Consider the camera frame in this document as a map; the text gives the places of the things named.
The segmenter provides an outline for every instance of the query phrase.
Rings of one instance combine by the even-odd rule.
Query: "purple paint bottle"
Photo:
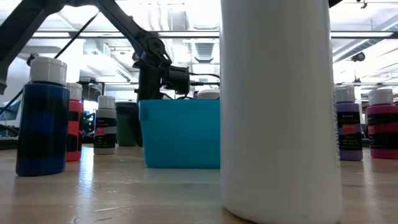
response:
[[[353,86],[336,87],[336,112],[340,160],[361,161],[362,134],[359,105]]]

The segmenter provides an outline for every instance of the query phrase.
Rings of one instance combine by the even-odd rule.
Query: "ceiling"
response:
[[[0,23],[15,8],[18,0],[0,0]],[[131,16],[145,30],[152,31],[198,31],[218,30],[220,6],[214,0],[125,0],[116,1],[123,11]],[[398,40],[353,39],[352,36],[368,31],[398,31],[398,0],[344,0],[330,9],[332,31],[345,31],[350,39],[332,39],[333,68],[335,82],[352,82],[360,78],[362,82],[398,82]],[[64,7],[51,15],[42,24],[37,35],[22,51],[21,57],[29,53],[55,55],[68,41],[71,32],[80,29],[98,12],[93,6],[79,8]],[[105,82],[125,82],[126,76],[134,81],[137,70],[131,59],[134,49],[126,39],[106,38],[117,30],[102,15],[86,28],[85,32],[104,32],[101,38],[80,39],[83,49],[79,54],[80,76],[95,77]],[[174,64],[190,67],[195,73],[219,73],[220,56],[217,38],[163,39]],[[352,62],[350,58],[363,52],[363,62]],[[361,87],[363,93],[378,86]]]

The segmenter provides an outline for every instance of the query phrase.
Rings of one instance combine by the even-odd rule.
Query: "white bottle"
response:
[[[328,3],[221,0],[221,195],[257,223],[342,214]]]
[[[113,96],[99,96],[95,112],[94,155],[115,152],[116,109]]]

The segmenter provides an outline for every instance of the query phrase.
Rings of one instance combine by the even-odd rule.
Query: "red paint bottle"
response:
[[[81,157],[84,110],[81,102],[81,92],[83,87],[81,84],[67,83],[67,88],[70,90],[67,162],[72,162],[79,161]]]
[[[368,96],[371,155],[378,159],[398,159],[398,106],[392,104],[392,90],[373,90]]]

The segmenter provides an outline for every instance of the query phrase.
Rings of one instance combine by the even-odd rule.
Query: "blue paint bottle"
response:
[[[66,63],[37,57],[24,86],[16,173],[39,176],[65,168],[70,92]]]

